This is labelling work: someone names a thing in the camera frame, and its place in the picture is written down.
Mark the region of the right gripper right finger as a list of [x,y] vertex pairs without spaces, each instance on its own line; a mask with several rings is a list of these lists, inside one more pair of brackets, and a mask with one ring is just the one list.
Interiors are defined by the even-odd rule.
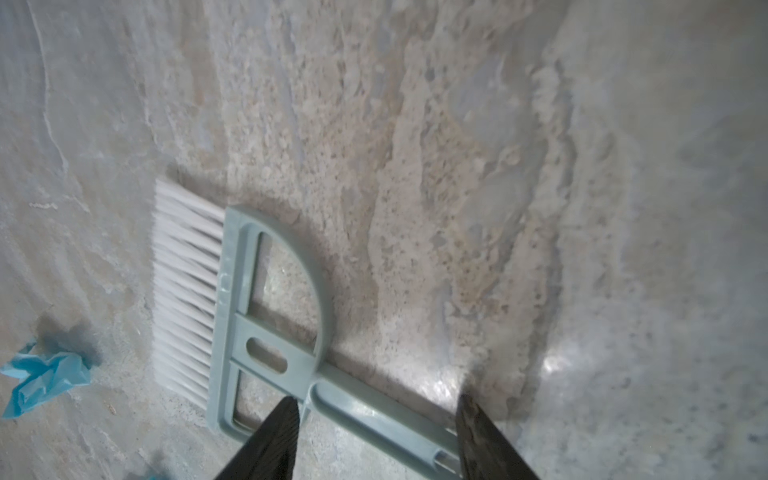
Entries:
[[468,393],[462,393],[458,400],[456,431],[464,479],[539,480]]

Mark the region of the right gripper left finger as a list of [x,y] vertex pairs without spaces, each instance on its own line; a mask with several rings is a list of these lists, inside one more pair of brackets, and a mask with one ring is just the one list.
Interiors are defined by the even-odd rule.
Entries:
[[299,429],[298,402],[284,397],[215,479],[291,480]]

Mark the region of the grey-green hand brush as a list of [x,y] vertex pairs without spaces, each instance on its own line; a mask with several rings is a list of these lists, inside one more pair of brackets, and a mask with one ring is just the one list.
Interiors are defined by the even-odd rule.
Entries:
[[[264,238],[304,273],[319,313],[312,345],[280,332],[251,309]],[[155,184],[153,351],[156,381],[206,413],[209,427],[237,441],[250,430],[234,417],[242,376],[294,397],[428,479],[461,475],[456,434],[330,364],[331,294],[319,263],[291,229],[246,205],[218,206],[175,182]]]

